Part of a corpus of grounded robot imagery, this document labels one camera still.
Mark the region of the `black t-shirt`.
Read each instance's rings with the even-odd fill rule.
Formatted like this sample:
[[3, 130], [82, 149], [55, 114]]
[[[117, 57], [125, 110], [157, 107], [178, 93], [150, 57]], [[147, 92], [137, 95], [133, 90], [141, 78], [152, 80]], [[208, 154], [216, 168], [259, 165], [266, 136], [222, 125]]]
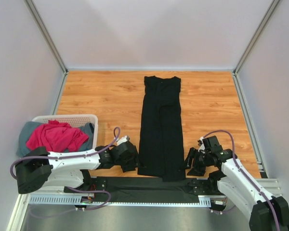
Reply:
[[144, 77], [138, 174], [164, 182], [185, 179], [181, 79]]

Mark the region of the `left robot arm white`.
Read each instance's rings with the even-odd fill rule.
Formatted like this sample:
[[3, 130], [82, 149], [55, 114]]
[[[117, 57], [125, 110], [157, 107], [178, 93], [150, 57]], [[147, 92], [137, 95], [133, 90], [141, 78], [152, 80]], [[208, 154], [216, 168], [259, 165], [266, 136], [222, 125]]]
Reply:
[[125, 141], [119, 145], [71, 153], [48, 152], [45, 147], [39, 147], [15, 161], [11, 173], [20, 194], [33, 193], [45, 187], [74, 188], [87, 193], [92, 187], [90, 170], [119, 166], [123, 172], [128, 172], [140, 165], [136, 146]]

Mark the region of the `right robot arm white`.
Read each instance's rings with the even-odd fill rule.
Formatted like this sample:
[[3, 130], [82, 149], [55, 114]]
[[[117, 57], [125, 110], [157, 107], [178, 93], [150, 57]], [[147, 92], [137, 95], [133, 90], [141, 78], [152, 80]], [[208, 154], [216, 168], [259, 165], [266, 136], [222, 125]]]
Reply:
[[252, 231], [289, 231], [289, 205], [283, 196], [274, 196], [242, 165], [234, 148], [224, 149], [216, 136], [205, 135], [199, 148], [190, 148], [182, 168], [189, 176], [200, 177], [206, 168], [216, 171], [205, 180], [192, 181], [196, 192], [222, 194], [230, 199], [249, 222]]

